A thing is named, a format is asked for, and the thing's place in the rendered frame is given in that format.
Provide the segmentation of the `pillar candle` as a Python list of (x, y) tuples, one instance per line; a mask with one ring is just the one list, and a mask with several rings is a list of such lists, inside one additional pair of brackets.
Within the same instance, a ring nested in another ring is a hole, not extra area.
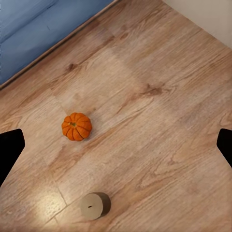
[(111, 201), (104, 192), (87, 194), (80, 205), (82, 215), (88, 220), (97, 220), (109, 213)]

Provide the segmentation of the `pumpkin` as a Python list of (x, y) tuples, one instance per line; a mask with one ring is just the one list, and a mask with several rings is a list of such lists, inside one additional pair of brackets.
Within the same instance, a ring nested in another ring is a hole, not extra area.
[(91, 120), (82, 113), (73, 113), (64, 118), (61, 124), (62, 133), (70, 141), (80, 142), (90, 135)]

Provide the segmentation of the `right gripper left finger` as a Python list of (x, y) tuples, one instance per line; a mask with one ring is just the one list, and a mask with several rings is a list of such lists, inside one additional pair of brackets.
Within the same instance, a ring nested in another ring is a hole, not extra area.
[(0, 186), (25, 147), (21, 129), (0, 134)]

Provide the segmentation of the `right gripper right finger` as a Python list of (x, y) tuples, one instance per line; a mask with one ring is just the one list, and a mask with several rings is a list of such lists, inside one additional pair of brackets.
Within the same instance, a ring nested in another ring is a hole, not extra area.
[(217, 147), (232, 167), (232, 130), (222, 128), (217, 138)]

